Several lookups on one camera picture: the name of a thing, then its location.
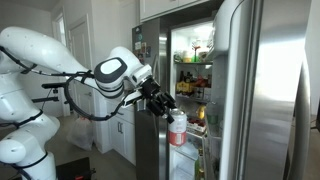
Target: refrigerator door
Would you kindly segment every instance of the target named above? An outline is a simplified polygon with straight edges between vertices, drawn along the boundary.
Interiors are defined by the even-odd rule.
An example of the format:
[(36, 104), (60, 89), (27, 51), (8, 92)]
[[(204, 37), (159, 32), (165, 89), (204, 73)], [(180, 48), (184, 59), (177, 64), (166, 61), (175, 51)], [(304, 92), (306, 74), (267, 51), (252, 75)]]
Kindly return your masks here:
[[(154, 79), (167, 91), (167, 36), (161, 19), (133, 28), (133, 51), (153, 68)], [(155, 117), (140, 101), (135, 111), (136, 174), (139, 180), (168, 179), (167, 121)]]
[(246, 0), (234, 12), (220, 179), (284, 178), (309, 8)]

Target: white cabinet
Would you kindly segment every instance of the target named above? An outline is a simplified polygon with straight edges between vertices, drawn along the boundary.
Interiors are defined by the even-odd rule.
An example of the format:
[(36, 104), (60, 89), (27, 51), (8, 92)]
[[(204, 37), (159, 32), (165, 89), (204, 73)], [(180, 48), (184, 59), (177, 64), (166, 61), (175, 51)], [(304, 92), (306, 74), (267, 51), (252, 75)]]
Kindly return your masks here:
[(140, 21), (200, 4), (209, 0), (140, 0)]
[[(107, 103), (108, 113), (114, 111), (117, 104)], [(125, 157), (132, 164), (136, 164), (136, 147), (134, 133), (133, 109), (120, 108), (118, 113), (110, 119), (110, 140), (114, 150)]]

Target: plastic bag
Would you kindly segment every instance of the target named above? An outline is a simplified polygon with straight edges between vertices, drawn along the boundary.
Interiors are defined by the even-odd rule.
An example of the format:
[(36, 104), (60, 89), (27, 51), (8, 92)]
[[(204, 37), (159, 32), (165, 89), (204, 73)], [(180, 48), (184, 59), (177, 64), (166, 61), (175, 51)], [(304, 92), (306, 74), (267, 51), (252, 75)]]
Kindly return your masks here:
[(67, 134), (67, 141), (87, 151), (93, 143), (93, 126), (89, 119), (79, 117)]

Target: red label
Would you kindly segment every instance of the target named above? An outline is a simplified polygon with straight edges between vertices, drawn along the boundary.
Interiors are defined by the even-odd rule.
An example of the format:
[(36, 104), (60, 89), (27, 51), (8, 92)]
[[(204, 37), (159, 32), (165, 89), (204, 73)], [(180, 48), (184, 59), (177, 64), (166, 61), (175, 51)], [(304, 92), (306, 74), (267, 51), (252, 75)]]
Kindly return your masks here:
[(169, 143), (174, 146), (181, 146), (186, 143), (186, 132), (173, 133), (169, 131)]

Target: floor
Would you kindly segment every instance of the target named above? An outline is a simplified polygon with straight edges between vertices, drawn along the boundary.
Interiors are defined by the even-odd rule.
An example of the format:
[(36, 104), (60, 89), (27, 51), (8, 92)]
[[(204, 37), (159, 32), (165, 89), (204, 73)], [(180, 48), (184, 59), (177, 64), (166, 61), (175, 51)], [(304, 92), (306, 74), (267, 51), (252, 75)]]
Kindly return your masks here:
[[(68, 163), (84, 157), (90, 158), (91, 168), (97, 173), (93, 180), (135, 180), (135, 166), (123, 158), (116, 151), (111, 150), (101, 154), (95, 146), (91, 151), (82, 150), (66, 140), (66, 135), (75, 117), (59, 118), (61, 126), (57, 134), (46, 144), (46, 149), (55, 156), (56, 165)], [(0, 139), (11, 132), (11, 129), (0, 130)], [(10, 166), (0, 164), (0, 180), (7, 180), (14, 176), (16, 171)]]
[[(112, 150), (101, 154), (95, 146), (91, 151), (82, 150), (66, 140), (66, 134), (70, 129), (74, 117), (59, 118), (61, 127), (58, 133), (51, 139), (46, 148), (55, 155), (56, 165), (68, 163), (80, 158), (89, 157), (90, 166), (95, 168), (97, 173), (92, 179), (96, 180), (135, 180), (135, 166), (123, 158), (116, 151)], [(12, 129), (0, 131), (0, 139), (11, 132)], [(307, 160), (306, 172), (303, 180), (320, 179), (320, 133), (317, 130), (310, 132), (309, 157)], [(0, 164), (0, 179), (7, 180), (14, 176), (16, 171), (10, 166)]]

